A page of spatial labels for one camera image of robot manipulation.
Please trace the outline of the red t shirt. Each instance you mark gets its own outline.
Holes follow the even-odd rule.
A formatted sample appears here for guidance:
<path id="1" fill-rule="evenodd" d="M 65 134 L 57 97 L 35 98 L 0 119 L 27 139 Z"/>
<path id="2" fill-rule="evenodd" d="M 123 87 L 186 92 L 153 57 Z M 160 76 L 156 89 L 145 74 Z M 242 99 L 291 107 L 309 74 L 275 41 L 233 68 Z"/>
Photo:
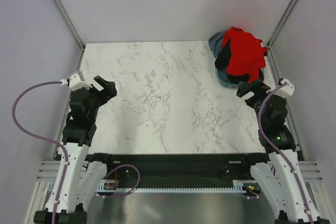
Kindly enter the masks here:
<path id="1" fill-rule="evenodd" d="M 231 76 L 249 75 L 248 82 L 259 79 L 259 71 L 266 67 L 265 54 L 268 52 L 262 46 L 262 40 L 240 28 L 231 27 L 224 33 L 223 46 L 230 43 L 231 57 L 227 74 Z"/>

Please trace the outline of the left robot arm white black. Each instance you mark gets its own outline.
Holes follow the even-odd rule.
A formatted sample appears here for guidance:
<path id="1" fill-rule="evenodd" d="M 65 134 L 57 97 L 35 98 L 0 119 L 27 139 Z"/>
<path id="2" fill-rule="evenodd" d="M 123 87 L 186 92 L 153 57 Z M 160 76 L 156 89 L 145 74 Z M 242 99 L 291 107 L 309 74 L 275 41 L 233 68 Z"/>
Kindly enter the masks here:
<path id="1" fill-rule="evenodd" d="M 93 136 L 99 108 L 117 95 L 116 85 L 100 76 L 94 81 L 102 89 L 87 83 L 80 72 L 62 83 L 70 90 L 70 112 L 62 132 L 60 166 L 44 210 L 35 212 L 34 223 L 86 223 L 87 208 L 103 178 L 111 178 L 115 165 L 93 161 L 83 170 Z"/>

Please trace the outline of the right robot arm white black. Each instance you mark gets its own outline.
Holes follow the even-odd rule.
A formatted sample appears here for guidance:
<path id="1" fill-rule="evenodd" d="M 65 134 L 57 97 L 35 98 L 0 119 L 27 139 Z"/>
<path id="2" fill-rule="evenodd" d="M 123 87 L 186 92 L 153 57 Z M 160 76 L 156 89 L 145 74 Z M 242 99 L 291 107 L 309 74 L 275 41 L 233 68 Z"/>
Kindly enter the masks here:
<path id="1" fill-rule="evenodd" d="M 274 89 L 261 80 L 240 82 L 236 95 L 245 100 L 257 115 L 258 137 L 270 159 L 241 164 L 240 172 L 254 178 L 266 196 L 275 215 L 275 223 L 329 223 L 315 207 L 299 167 L 296 145 L 285 125 L 288 114 L 287 98 L 294 93 L 294 85 L 281 78 Z"/>

